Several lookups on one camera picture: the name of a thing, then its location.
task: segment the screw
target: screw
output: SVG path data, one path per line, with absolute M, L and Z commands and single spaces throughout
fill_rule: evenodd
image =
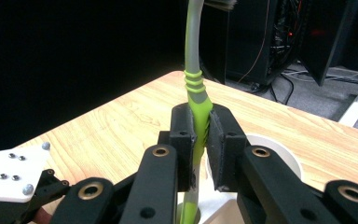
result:
M 20 180 L 20 177 L 18 175 L 13 175 L 13 177 L 11 177 L 11 179 L 14 181 L 18 181 L 18 180 Z
M 22 193 L 24 195 L 29 195 L 34 191 L 34 186 L 32 184 L 25 185 L 24 188 L 22 188 Z
M 0 179 L 6 179 L 7 175 L 6 174 L 0 174 Z
M 50 149 L 50 142 L 44 142 L 44 143 L 42 144 L 42 148 L 43 148 L 44 150 L 49 150 L 49 149 Z

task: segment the table surface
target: table surface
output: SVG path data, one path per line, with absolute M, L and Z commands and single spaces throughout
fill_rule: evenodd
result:
M 168 131 L 171 110 L 186 102 L 183 72 L 172 72 L 99 106 L 20 147 L 51 143 L 52 168 L 71 185 L 96 176 L 117 183 L 137 171 L 145 149 Z M 212 102 L 229 108 L 245 133 L 273 138 L 293 151 L 303 181 L 358 183 L 358 129 L 205 80 Z

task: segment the white bracket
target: white bracket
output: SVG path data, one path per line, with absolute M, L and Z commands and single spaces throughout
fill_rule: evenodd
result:
M 34 196 L 49 157 L 49 143 L 0 151 L 0 202 L 26 203 Z

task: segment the floor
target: floor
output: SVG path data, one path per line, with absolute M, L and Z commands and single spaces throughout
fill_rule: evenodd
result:
M 288 69 L 290 70 L 285 71 L 284 77 L 287 77 L 294 84 L 293 93 L 288 101 L 287 97 L 292 89 L 288 80 L 279 76 L 272 82 L 272 88 L 277 100 L 281 103 L 287 101 L 287 105 L 291 107 L 326 119 L 339 121 L 358 95 L 358 84 L 338 81 L 340 77 L 358 81 L 358 72 L 340 67 L 330 68 L 324 84 L 320 87 L 308 73 L 301 72 L 305 71 L 301 65 L 293 64 Z M 243 91 L 251 90 L 249 83 L 242 84 L 226 80 L 226 84 Z M 275 101 L 270 89 L 259 92 L 257 95 Z M 353 127 L 358 129 L 358 120 Z

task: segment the white cup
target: white cup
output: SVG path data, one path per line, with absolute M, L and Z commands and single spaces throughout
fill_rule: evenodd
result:
M 289 148 L 272 138 L 258 133 L 247 133 L 246 136 L 252 146 L 269 147 L 270 149 L 274 150 L 290 167 L 290 169 L 298 176 L 298 178 L 302 180 L 302 165 L 299 162 L 298 158 L 295 156 L 295 154 L 293 154 L 293 152 L 289 150 Z

